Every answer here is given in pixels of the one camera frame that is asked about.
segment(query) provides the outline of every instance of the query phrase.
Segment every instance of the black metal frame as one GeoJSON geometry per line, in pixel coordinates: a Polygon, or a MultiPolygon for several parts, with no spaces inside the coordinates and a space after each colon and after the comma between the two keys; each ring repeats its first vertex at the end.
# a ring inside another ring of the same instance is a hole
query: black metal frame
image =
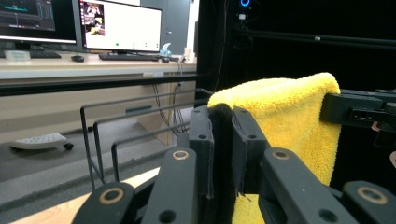
{"type": "Polygon", "coordinates": [[[88,80],[88,81],[63,81],[63,82],[43,82],[33,84],[7,84],[0,85],[0,97],[27,95],[38,93],[52,93],[61,91],[87,91],[105,88],[117,88],[139,85],[153,85],[161,83],[171,83],[179,81],[196,81],[205,78],[207,75],[166,76],[166,77],[134,77],[129,79],[116,80],[88,80]]]}
{"type": "Polygon", "coordinates": [[[395,147],[395,96],[395,93],[389,92],[351,90],[341,90],[341,94],[327,94],[323,99],[320,119],[362,128],[371,128],[376,121],[379,132],[375,146],[395,147]]]}
{"type": "Polygon", "coordinates": [[[147,114],[153,114],[153,113],[158,113],[163,110],[167,109],[172,109],[176,107],[182,107],[186,105],[202,105],[207,103],[207,98],[206,99],[197,99],[192,102],[185,102],[181,104],[174,104],[174,105],[166,105],[166,106],[161,106],[158,108],[153,108],[150,110],[145,110],[145,111],[137,111],[133,114],[130,115],[124,115],[124,116],[118,116],[118,117],[113,117],[109,119],[99,119],[93,124],[93,134],[94,134],[94,141],[95,141],[95,149],[96,149],[96,155],[97,155],[97,163],[92,160],[91,156],[91,148],[90,148],[90,142],[88,138],[88,126],[87,126],[87,118],[86,118],[86,110],[87,109],[92,109],[92,108],[98,108],[104,105],[117,105],[117,104],[124,104],[124,103],[131,103],[131,102],[136,102],[136,101],[141,101],[141,100],[148,100],[148,99],[153,99],[156,97],[164,97],[164,96],[176,96],[176,95],[181,95],[181,94],[188,94],[188,93],[204,93],[206,95],[212,94],[211,91],[207,91],[204,89],[194,89],[194,90],[187,90],[187,91],[177,91],[177,92],[167,92],[167,93],[158,93],[158,94],[151,94],[151,95],[145,95],[145,96],[140,96],[140,97],[135,97],[132,99],[125,99],[125,100],[119,100],[119,101],[111,101],[111,102],[103,102],[99,104],[93,104],[93,105],[84,105],[80,109],[80,116],[81,116],[81,124],[82,124],[82,131],[83,131],[83,136],[84,136],[84,144],[85,144],[85,150],[86,150],[86,155],[87,155],[87,162],[88,162],[88,169],[90,173],[90,178],[91,178],[91,185],[92,185],[92,190],[95,190],[95,183],[94,183],[94,173],[99,176],[100,181],[102,184],[106,183],[105,180],[105,172],[103,168],[103,160],[102,160],[102,149],[101,149],[101,144],[100,144],[100,136],[99,136],[99,126],[104,123],[109,123],[121,119],[130,119],[136,116],[141,116],[141,115],[147,115],[147,114]]]}
{"type": "Polygon", "coordinates": [[[138,135],[138,136],[131,136],[131,137],[127,137],[127,138],[119,139],[119,140],[115,141],[113,143],[113,145],[111,146],[111,158],[113,160],[113,172],[114,172],[115,181],[120,182],[120,169],[119,169],[119,162],[118,162],[118,156],[117,156],[117,149],[118,149],[119,146],[121,146],[122,144],[132,143],[133,141],[137,141],[137,140],[140,140],[140,139],[151,137],[151,136],[154,136],[154,135],[156,135],[158,133],[164,133],[164,132],[172,131],[174,129],[177,129],[179,127],[182,127],[182,126],[188,125],[188,124],[190,124],[190,123],[189,122],[183,122],[183,123],[179,123],[177,125],[169,126],[167,128],[162,128],[162,129],[154,131],[154,132],[145,133],[145,134],[141,134],[141,135],[138,135]]]}
{"type": "MultiPolygon", "coordinates": [[[[370,116],[358,117],[364,123],[363,126],[367,126],[365,122],[372,122],[374,118],[381,118],[382,122],[390,126],[396,125],[393,103],[389,107],[388,103],[383,102],[378,108],[376,99],[361,97],[364,92],[354,94],[356,97],[343,93],[328,94],[322,110],[341,111],[337,116],[348,122],[355,119],[358,110],[365,115],[369,112],[370,116]],[[340,105],[334,107],[332,103],[335,101],[340,105]],[[361,104],[367,105],[362,111],[359,108],[361,104]]],[[[142,188],[130,189],[135,192],[135,196],[128,198],[128,202],[141,204],[144,195],[144,204],[138,208],[119,209],[116,203],[100,203],[97,198],[106,197],[106,188],[113,188],[103,185],[97,190],[99,193],[93,194],[84,203],[74,223],[92,221],[93,218],[98,223],[105,223],[104,218],[111,217],[114,211],[118,211],[119,216],[107,223],[197,223],[197,208],[200,204],[196,199],[199,195],[208,195],[210,191],[206,187],[210,178],[199,178],[202,172],[210,170],[203,168],[207,163],[200,162],[211,158],[210,153],[206,153],[211,151],[208,146],[213,141],[208,134],[210,124],[207,124],[206,115],[206,106],[197,107],[196,111],[191,112],[191,121],[195,120],[191,129],[195,131],[191,131],[193,134],[189,136],[190,148],[176,147],[168,151],[159,174],[142,187],[147,189],[144,194],[139,193],[142,188]]],[[[325,114],[321,116],[321,119],[327,118],[325,114]]],[[[259,194],[259,207],[266,223],[393,223],[396,220],[396,197],[388,190],[365,181],[348,182],[342,192],[326,187],[292,151],[271,147],[246,109],[236,107],[232,123],[234,185],[241,194],[259,194]]]]}

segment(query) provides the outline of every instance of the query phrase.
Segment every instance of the monitor stand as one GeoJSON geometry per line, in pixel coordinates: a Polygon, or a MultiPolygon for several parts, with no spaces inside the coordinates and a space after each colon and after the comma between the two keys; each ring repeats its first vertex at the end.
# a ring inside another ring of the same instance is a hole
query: monitor stand
{"type": "Polygon", "coordinates": [[[112,50],[108,54],[109,55],[128,54],[128,51],[126,51],[126,50],[112,50]]]}
{"type": "Polygon", "coordinates": [[[33,45],[27,43],[14,43],[15,50],[43,50],[40,45],[33,45]]]}

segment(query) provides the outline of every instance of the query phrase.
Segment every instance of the monitor screen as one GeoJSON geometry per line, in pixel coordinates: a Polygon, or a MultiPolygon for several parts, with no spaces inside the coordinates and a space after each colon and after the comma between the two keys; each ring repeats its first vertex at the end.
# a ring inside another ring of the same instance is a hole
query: monitor screen
{"type": "Polygon", "coordinates": [[[72,1],[0,0],[0,40],[76,44],[72,1]]]}
{"type": "Polygon", "coordinates": [[[159,52],[162,11],[121,2],[79,0],[84,49],[159,52]]]}

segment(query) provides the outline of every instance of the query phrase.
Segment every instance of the desk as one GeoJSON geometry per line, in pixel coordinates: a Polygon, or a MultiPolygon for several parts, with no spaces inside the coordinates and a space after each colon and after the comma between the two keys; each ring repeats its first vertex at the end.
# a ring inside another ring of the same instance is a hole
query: desk
{"type": "MultiPolygon", "coordinates": [[[[172,62],[110,62],[95,54],[81,54],[85,62],[75,63],[70,58],[75,53],[61,55],[62,59],[27,63],[0,59],[0,143],[81,128],[83,105],[152,94],[151,85],[142,86],[150,80],[143,78],[145,74],[180,78],[180,66],[172,62]]],[[[182,77],[195,76],[195,71],[195,63],[182,64],[182,77]]],[[[159,85],[159,91],[170,90],[169,85],[159,85]]],[[[99,116],[93,111],[91,123],[113,112],[99,116]]]]}
{"type": "MultiPolygon", "coordinates": [[[[150,178],[158,174],[160,168],[153,169],[151,171],[145,172],[141,175],[134,176],[123,182],[131,184],[135,188],[150,178]]],[[[53,206],[42,212],[33,214],[29,217],[22,218],[13,222],[14,224],[45,224],[45,223],[72,223],[74,216],[76,215],[78,209],[84,204],[88,199],[90,194],[83,195],[74,200],[66,203],[61,203],[59,205],[53,206]]]]}

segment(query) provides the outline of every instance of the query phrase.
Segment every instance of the yellow towel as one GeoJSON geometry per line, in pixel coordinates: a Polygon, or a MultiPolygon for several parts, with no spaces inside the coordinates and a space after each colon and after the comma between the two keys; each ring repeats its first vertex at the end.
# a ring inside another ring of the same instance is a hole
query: yellow towel
{"type": "MultiPolygon", "coordinates": [[[[341,125],[319,120],[326,93],[340,93],[329,73],[309,77],[265,78],[213,94],[208,106],[225,103],[248,110],[272,147],[294,151],[311,172],[329,185],[341,125]]],[[[233,223],[263,223],[258,195],[239,196],[233,223]]]]}

